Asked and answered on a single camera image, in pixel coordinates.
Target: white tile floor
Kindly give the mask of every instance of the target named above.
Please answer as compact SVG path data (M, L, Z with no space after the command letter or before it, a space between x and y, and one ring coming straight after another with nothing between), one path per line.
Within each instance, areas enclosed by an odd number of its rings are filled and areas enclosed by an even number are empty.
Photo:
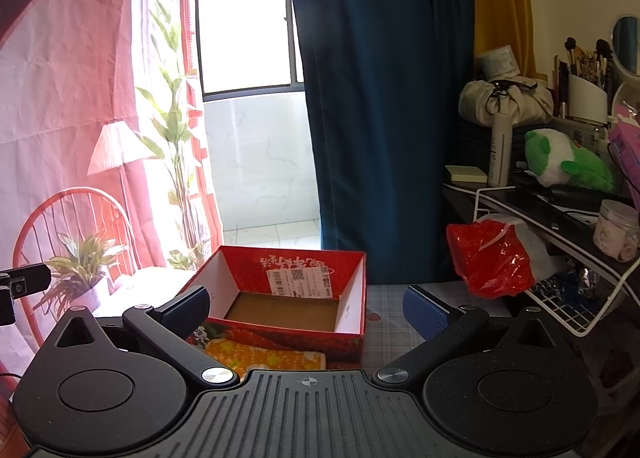
M320 220L224 231L225 245L320 250Z

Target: yellow curtain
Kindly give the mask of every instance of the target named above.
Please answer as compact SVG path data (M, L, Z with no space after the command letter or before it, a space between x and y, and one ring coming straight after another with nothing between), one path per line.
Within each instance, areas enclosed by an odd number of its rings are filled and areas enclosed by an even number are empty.
M475 0L475 54L510 44L523 76L536 72L531 0Z

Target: green plant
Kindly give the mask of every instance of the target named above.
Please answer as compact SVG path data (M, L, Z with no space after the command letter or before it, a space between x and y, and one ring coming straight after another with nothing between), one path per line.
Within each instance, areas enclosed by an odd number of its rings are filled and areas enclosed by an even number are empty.
M34 305L34 310L46 305L45 314L53 310L58 319L73 300L94 288L107 275L108 268L118 264L117 256L127 246L116 245L115 240L102 236L100 232L76 242L66 234L58 234L67 255L45 261L56 282Z
M189 192L194 176L188 163L189 150L186 149L186 143L191 140L193 134L189 129L188 117L180 107L179 100L184 80L196 77L197 71L193 70L183 74L180 69L178 55L180 51L180 26L172 22L169 11L156 0L156 12L149 12L161 31L172 58L169 63L164 64L164 57L158 41L155 35L151 34L151 43L154 45L160 61L158 68L169 89L171 99L170 101L167 99L168 108L162 107L149 90L136 87L158 113L157 116L151 118L151 122L160 138L166 143L166 147L161 147L146 135L139 135L138 138L158 159L164 161L174 185L174 188L168 193L169 203L180 208L179 230L187 245L188 252L182 254L177 249L170 251L167 262L176 269L192 269L204 263L204 251L202 250L204 244L200 239L197 213L191 204Z

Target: transparent plastic jar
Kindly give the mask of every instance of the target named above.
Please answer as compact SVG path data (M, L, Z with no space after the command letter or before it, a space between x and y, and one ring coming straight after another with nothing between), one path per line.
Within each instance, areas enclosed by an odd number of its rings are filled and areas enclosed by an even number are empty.
M615 200L603 200L593 234L596 247L618 261L630 261L636 257L639 241L638 211Z

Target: plaid tablecloth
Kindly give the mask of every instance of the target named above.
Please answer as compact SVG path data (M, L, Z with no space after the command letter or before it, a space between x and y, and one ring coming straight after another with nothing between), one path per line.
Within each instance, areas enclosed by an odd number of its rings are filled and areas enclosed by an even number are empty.
M510 317L501 299L489 301L470 295L463 281L429 283L422 287L452 307L478 305L491 316ZM367 287L362 367L368 376L424 341L402 315L402 295L406 288L407 285Z

